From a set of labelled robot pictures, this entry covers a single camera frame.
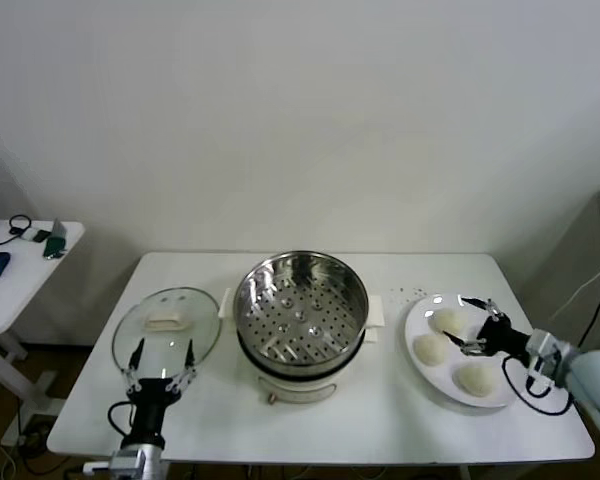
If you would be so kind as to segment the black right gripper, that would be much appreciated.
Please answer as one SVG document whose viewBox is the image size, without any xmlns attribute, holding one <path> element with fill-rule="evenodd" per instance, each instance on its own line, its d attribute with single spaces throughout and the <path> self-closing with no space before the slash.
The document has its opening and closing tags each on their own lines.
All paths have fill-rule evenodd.
<svg viewBox="0 0 600 480">
<path fill-rule="evenodd" d="M 503 317 L 499 307 L 491 300 L 461 296 L 461 300 L 483 310 L 486 318 L 477 340 L 463 340 L 450 332 L 443 334 L 466 356 L 494 356 L 503 352 L 513 358 L 528 358 L 526 350 L 529 335 L 512 328 L 511 321 Z"/>
</svg>

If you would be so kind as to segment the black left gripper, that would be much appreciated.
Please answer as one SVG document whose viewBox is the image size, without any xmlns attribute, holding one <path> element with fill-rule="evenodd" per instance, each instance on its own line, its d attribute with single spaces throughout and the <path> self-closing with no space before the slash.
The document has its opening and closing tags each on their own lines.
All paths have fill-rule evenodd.
<svg viewBox="0 0 600 480">
<path fill-rule="evenodd" d="M 143 353 L 145 338 L 142 337 L 131 353 L 123 370 L 128 398 L 135 407 L 129 441 L 163 441 L 162 427 L 166 410 L 182 397 L 196 377 L 196 359 L 193 340 L 187 345 L 183 370 L 172 378 L 147 378 L 139 381 L 137 372 Z"/>
</svg>

